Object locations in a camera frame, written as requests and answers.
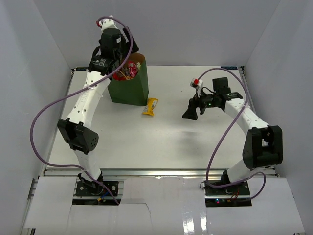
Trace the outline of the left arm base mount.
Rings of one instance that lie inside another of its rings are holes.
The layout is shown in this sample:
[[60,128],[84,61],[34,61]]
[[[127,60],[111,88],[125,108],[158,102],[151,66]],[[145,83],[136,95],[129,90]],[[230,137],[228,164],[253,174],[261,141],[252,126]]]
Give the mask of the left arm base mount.
[[78,180],[73,197],[74,205],[104,206],[116,205],[110,193],[101,185],[78,174]]

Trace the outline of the pink snack packet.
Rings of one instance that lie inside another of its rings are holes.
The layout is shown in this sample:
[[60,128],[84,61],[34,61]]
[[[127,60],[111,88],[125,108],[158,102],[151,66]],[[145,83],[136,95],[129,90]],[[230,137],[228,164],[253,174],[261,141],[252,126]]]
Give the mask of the pink snack packet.
[[136,63],[134,61],[129,61],[128,62],[128,71],[129,71],[129,76],[135,77],[137,73],[139,72],[136,67]]

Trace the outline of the large red snack bag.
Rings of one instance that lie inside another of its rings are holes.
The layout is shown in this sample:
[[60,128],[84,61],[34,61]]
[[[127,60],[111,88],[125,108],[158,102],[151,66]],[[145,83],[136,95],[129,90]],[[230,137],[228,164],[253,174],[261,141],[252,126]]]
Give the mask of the large red snack bag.
[[134,77],[132,76],[126,76],[123,72],[118,71],[113,75],[113,79],[117,81],[127,81],[127,80],[132,80]]

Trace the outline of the yellow snack packet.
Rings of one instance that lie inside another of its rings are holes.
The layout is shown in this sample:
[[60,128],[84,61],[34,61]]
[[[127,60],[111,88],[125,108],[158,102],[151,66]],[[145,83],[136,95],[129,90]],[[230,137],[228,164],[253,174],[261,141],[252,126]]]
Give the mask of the yellow snack packet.
[[154,116],[153,109],[155,108],[157,103],[158,103],[158,99],[157,98],[148,98],[147,99],[147,105],[144,108],[142,114],[143,115]]

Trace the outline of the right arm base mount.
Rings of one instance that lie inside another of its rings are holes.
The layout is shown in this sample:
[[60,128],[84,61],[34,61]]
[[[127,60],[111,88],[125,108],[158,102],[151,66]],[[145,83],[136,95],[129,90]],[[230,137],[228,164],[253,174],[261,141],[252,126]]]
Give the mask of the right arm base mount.
[[247,182],[227,187],[212,188],[205,181],[199,185],[204,190],[207,208],[251,207],[251,196]]

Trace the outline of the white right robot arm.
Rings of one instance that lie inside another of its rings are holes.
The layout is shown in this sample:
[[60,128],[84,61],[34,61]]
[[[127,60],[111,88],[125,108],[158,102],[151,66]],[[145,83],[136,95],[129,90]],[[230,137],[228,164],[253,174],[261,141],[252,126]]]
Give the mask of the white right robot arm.
[[212,94],[203,91],[200,79],[193,79],[190,86],[196,93],[189,99],[183,119],[197,120],[197,109],[204,114],[208,108],[220,108],[233,118],[246,136],[242,159],[222,174],[219,186],[224,194],[233,195],[239,188],[238,182],[250,178],[257,170],[282,163],[282,129],[261,120],[238,92],[231,91],[227,77],[213,79]]

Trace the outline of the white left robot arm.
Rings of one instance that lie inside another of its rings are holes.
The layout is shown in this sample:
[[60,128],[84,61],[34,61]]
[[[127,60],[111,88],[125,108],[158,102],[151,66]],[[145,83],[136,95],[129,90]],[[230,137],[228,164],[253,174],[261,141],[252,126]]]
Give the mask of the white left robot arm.
[[60,119],[57,124],[64,141],[78,158],[83,171],[81,178],[88,180],[86,188],[92,195],[103,191],[103,183],[98,180],[102,173],[93,153],[99,136],[91,129],[92,119],[113,74],[125,64],[132,52],[137,51],[127,27],[122,30],[104,29],[88,66],[84,90],[66,119]]

